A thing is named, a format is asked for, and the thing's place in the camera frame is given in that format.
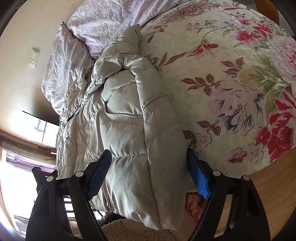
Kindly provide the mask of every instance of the electrical outlet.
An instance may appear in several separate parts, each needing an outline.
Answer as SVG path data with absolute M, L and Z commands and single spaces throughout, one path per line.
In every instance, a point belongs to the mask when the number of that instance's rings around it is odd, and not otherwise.
M 30 58 L 30 62 L 29 62 L 29 65 L 33 68 L 36 68 L 36 65 L 37 65 L 37 60 L 33 59 L 33 58 Z

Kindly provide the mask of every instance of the wall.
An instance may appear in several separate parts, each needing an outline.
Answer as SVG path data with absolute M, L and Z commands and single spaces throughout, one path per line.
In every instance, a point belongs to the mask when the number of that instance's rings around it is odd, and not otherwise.
M 41 91 L 41 82 L 59 25 L 84 0 L 27 0 L 0 37 L 0 129 L 24 138 L 22 111 L 49 122 L 59 116 Z M 40 51 L 36 68 L 28 65 Z

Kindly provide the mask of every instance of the bed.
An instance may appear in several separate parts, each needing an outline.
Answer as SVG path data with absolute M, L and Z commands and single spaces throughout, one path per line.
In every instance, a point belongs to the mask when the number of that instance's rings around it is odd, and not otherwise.
M 97 59 L 112 41 L 91 31 L 103 29 L 91 17 L 96 7 L 87 0 L 67 22 L 72 35 L 85 43 L 89 59 Z M 139 55 L 159 73 L 188 147 L 212 169 L 232 177 L 261 170 L 292 149 L 296 42 L 270 19 L 237 2 L 193 0 L 166 7 L 161 14 L 131 18 L 120 27 L 142 24 Z M 113 36 L 123 30 L 118 24 L 112 29 L 119 31 Z M 65 79 L 64 94 L 70 84 Z

